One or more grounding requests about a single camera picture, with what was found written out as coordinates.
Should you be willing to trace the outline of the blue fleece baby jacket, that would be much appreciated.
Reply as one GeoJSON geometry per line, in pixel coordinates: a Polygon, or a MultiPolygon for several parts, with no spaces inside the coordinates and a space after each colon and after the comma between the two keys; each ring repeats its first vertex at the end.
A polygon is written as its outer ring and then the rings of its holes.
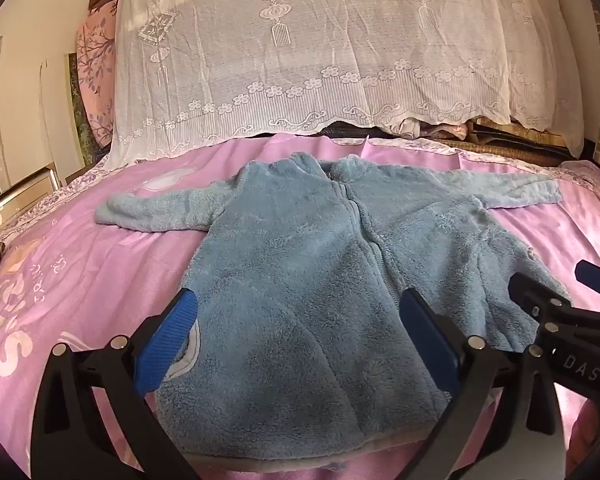
{"type": "Polygon", "coordinates": [[[95,219],[204,233],[182,281],[197,296],[197,321],[156,391],[178,450],[314,460],[420,439],[444,411],[448,398],[400,320],[405,289],[494,348],[532,343],[535,322],[510,300],[508,281],[558,283],[493,211],[561,200],[539,174],[296,153],[205,188],[116,194],[95,219]]]}

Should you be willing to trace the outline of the woven straw mat stack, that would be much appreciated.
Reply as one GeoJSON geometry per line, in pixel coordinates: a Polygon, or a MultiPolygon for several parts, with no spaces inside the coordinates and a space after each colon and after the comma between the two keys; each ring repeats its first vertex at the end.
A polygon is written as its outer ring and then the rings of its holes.
{"type": "Polygon", "coordinates": [[[573,160],[561,136],[527,129],[518,122],[499,125],[484,117],[459,126],[422,122],[419,135],[452,148],[520,159],[543,167],[557,167],[566,160],[573,160]]]}

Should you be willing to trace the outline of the dark green patterned cushion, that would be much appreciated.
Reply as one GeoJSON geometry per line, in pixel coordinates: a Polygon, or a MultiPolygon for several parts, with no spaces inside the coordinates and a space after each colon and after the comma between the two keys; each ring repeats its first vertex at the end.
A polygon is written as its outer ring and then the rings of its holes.
{"type": "Polygon", "coordinates": [[[108,148],[103,148],[96,142],[91,125],[88,122],[80,91],[78,62],[76,62],[75,53],[68,54],[68,71],[73,119],[76,125],[76,136],[78,137],[80,151],[84,164],[94,166],[108,153],[108,148]]]}

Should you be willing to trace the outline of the white lace cover cloth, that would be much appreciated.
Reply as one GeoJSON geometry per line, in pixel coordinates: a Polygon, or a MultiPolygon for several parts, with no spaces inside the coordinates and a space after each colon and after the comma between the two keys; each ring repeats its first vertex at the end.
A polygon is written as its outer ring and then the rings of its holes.
{"type": "Polygon", "coordinates": [[[582,152],[558,0],[119,0],[110,165],[334,122],[558,134],[582,152]]]}

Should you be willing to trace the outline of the pink floral pillow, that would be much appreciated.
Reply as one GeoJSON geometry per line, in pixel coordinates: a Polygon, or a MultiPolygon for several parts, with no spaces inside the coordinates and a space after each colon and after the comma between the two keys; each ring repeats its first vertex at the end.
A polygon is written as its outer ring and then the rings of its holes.
{"type": "Polygon", "coordinates": [[[114,64],[118,0],[91,10],[76,34],[78,83],[95,142],[106,148],[114,134],[114,64]]]}

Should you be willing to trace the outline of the pink printed bed sheet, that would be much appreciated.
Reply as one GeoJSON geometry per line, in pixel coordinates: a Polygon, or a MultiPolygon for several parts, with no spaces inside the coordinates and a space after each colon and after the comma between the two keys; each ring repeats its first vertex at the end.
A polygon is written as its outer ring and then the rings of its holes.
{"type": "Polygon", "coordinates": [[[533,248],[580,308],[600,311],[600,295],[574,279],[586,259],[600,266],[600,170],[592,162],[557,169],[518,159],[475,154],[432,141],[330,140],[276,134],[231,140],[178,158],[108,172],[94,168],[43,200],[1,232],[0,443],[27,475],[35,397],[56,342],[73,350],[102,348],[117,334],[132,334],[160,312],[178,290],[201,232],[140,234],[96,226],[94,210],[117,192],[153,196],[202,188],[251,162],[306,152],[319,159],[355,154],[376,164],[467,169],[490,174],[518,171],[558,179],[558,205],[494,211],[506,229],[533,248]]]}

